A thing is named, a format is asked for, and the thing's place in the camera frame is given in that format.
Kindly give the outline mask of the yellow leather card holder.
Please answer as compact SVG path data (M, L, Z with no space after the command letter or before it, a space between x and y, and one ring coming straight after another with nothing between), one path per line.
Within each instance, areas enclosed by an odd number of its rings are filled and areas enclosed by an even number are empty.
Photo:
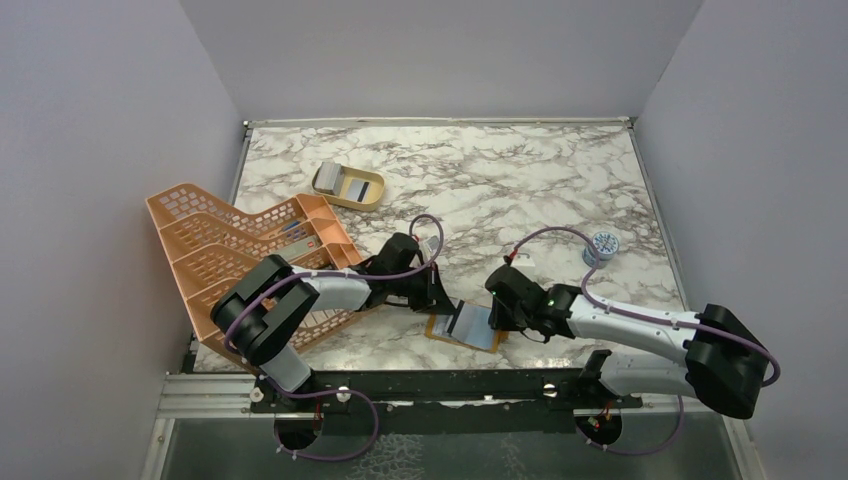
M425 336L477 351L496 353L508 332L494 329L490 307L459 301L452 315L431 315Z

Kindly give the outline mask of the white card with black stripe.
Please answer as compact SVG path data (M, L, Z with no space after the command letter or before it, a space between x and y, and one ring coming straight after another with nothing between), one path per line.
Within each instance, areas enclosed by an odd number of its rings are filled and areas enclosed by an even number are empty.
M447 327L448 336L465 345L489 350L494 343L495 331L489 325L491 309L461 302Z

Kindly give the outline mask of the stack of grey cards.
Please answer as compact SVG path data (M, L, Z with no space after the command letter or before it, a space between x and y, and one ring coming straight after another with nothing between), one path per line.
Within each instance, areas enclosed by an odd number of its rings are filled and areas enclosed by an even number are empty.
M313 178L313 188L321 194L338 196L344 183L342 166L336 162L324 161Z

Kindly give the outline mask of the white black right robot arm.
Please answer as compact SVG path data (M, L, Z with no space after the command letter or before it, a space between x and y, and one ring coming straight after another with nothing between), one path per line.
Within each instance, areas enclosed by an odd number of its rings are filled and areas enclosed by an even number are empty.
M577 380L579 398L600 407L635 393L688 396L722 415L749 419L766 384L764 345L727 308L709 304L701 312L618 306L578 287L548 289L518 269L503 265L486 280L502 330L614 342L633 353L602 355Z

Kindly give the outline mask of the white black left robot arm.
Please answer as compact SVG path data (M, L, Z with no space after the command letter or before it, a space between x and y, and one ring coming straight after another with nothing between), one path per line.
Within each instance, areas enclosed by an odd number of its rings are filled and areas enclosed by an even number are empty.
M424 254L415 236L395 233L378 254L341 270L305 269L269 255L217 301L211 320L226 346L276 386L285 407L302 410L313 401L315 386L293 337L309 314L365 312L394 297L416 313L454 313L436 264L444 237L429 244L434 251Z

